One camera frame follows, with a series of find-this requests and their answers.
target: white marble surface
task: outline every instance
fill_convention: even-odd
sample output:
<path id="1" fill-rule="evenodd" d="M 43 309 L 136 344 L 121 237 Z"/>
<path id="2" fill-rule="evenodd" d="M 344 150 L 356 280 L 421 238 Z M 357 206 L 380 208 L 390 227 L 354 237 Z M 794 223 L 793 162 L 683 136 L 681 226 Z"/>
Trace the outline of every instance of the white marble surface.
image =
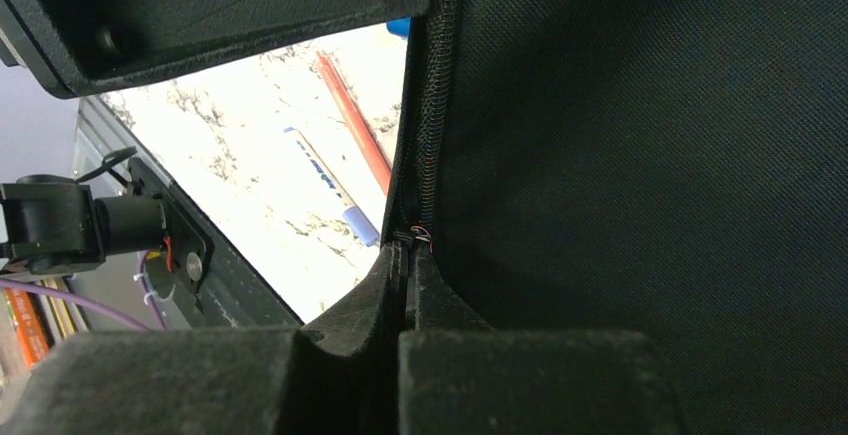
<path id="1" fill-rule="evenodd" d="M 317 49 L 336 58 L 391 163 L 406 43 L 382 25 L 104 96 L 305 322 L 365 276 L 377 248 L 353 236 L 285 128 L 303 133 L 378 230 L 385 205 L 313 67 Z"/>

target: blue marker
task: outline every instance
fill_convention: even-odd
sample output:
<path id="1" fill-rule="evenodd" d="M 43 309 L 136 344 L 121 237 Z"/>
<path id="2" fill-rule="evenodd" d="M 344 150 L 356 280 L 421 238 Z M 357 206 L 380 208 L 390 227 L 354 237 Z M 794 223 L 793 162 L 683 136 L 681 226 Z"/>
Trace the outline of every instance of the blue marker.
<path id="1" fill-rule="evenodd" d="M 374 225 L 371 225 L 371 222 L 368 220 L 368 217 L 362 213 L 362 210 L 353 203 L 353 199 L 350 198 L 350 195 L 348 195 L 341 184 L 339 184 L 336 177 L 334 177 L 333 173 L 330 172 L 330 169 L 327 168 L 327 165 L 320 157 L 318 157 L 318 154 L 315 153 L 315 149 L 312 148 L 312 145 L 303 138 L 303 134 L 293 127 L 285 129 L 283 133 L 291 133 L 291 136 L 294 137 L 295 143 L 297 143 L 297 146 L 300 147 L 303 154 L 306 155 L 306 158 L 308 158 L 310 163 L 312 163 L 312 167 L 315 168 L 315 171 L 318 172 L 318 175 L 321 176 L 324 183 L 326 183 L 327 186 L 336 193 L 336 196 L 341 199 L 342 204 L 344 205 L 342 217 L 345 219 L 347 224 L 350 225 L 354 235 L 359 237 L 366 247 L 370 247 L 377 243 L 377 240 L 380 238 L 380 233 L 377 232 Z"/>

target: purple cable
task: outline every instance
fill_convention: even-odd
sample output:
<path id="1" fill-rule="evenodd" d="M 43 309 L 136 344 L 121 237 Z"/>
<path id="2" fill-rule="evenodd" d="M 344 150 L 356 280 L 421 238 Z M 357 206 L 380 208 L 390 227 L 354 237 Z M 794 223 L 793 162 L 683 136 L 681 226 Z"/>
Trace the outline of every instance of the purple cable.
<path id="1" fill-rule="evenodd" d="M 52 288 L 42 287 L 41 285 L 33 285 L 31 283 L 16 282 L 14 280 L 7 280 L 5 278 L 0 278 L 0 288 L 10 288 L 12 290 L 20 290 L 22 292 L 35 293 L 37 295 L 47 295 L 48 297 L 58 298 L 66 302 L 74 303 L 81 307 L 85 307 L 89 310 L 100 313 L 101 315 L 105 315 L 113 320 L 123 323 L 124 325 L 130 328 L 134 328 L 136 330 L 150 330 L 150 328 L 148 328 L 146 325 L 130 317 L 126 313 L 120 312 L 112 307 L 103 305 L 100 302 L 95 302 L 90 298 L 85 298 L 75 293 L 54 290 Z"/>
<path id="2" fill-rule="evenodd" d="M 150 307 L 150 310 L 153 312 L 153 317 L 156 319 L 156 323 L 162 327 L 162 330 L 168 329 L 168 324 L 165 323 L 165 317 L 162 316 L 162 310 L 159 309 L 159 304 L 156 302 L 156 296 L 153 293 L 153 290 L 150 286 L 147 285 L 147 276 L 144 271 L 144 262 L 147 261 L 147 256 L 150 255 L 150 251 L 141 252 L 138 258 L 138 265 L 136 268 L 136 273 L 140 276 L 138 277 L 138 284 L 141 286 L 141 290 L 144 292 L 144 303 Z"/>

